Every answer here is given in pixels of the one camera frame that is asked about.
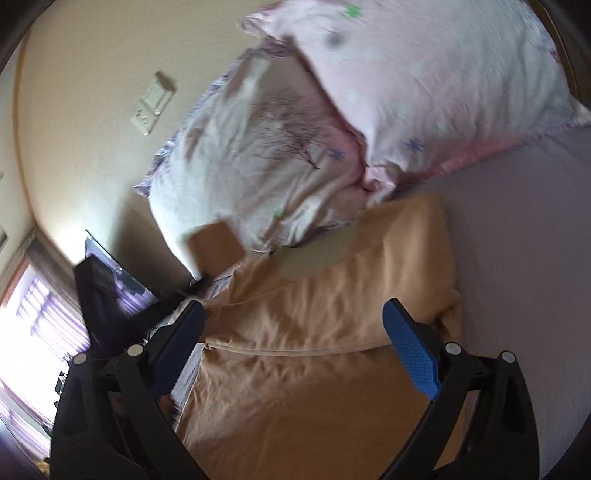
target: pillowcase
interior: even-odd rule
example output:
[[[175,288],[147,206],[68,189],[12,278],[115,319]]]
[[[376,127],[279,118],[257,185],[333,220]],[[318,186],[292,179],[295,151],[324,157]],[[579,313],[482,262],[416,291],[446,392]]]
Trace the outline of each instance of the pillowcase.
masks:
[[[555,45],[520,0],[287,0],[241,26],[293,39],[365,136],[376,200],[405,173],[461,166],[573,119]]]
[[[294,51],[272,39],[246,51],[168,147],[150,208],[195,277],[186,238],[199,226],[224,218],[246,249],[269,252],[350,222],[367,202],[356,137]]]

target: blue rubber pad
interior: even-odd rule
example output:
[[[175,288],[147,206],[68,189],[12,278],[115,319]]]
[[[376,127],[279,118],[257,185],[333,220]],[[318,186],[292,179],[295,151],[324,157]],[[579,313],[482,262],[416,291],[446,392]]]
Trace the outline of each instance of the blue rubber pad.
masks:
[[[382,318],[386,333],[415,387],[433,400],[441,388],[436,360],[394,302],[384,304]]]

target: brown blanket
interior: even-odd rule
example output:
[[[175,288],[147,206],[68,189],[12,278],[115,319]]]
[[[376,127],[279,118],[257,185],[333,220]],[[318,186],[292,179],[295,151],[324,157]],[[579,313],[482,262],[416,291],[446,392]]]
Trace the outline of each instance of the brown blanket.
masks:
[[[212,480],[377,479],[427,405],[389,345],[382,306],[397,297],[458,340],[453,288],[432,194],[237,270],[206,306],[206,347],[178,435]],[[453,458],[460,428],[440,462]]]

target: round metal joint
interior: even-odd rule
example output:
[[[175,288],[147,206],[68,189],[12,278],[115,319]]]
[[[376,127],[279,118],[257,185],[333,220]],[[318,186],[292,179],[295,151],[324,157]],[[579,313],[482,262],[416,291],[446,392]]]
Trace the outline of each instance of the round metal joint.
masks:
[[[503,352],[501,358],[508,364],[512,364],[515,361],[515,355],[512,352]]]
[[[450,355],[460,355],[462,353],[462,347],[457,343],[450,342],[446,344],[445,351]]]
[[[86,354],[85,354],[85,353],[79,353],[78,355],[76,355],[76,356],[74,357],[74,363],[75,363],[76,365],[82,365],[84,362],[86,362],[86,359],[87,359],[87,358],[88,358],[88,357],[86,356]]]
[[[129,356],[140,356],[144,352],[144,347],[141,345],[132,345],[127,349]]]

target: gray bed sheet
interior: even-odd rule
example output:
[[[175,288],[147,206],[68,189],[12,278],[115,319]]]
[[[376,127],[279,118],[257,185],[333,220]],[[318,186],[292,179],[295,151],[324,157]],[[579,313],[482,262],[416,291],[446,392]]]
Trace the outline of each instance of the gray bed sheet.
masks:
[[[591,410],[591,128],[544,138],[404,195],[444,196],[474,354],[515,352],[540,474]]]

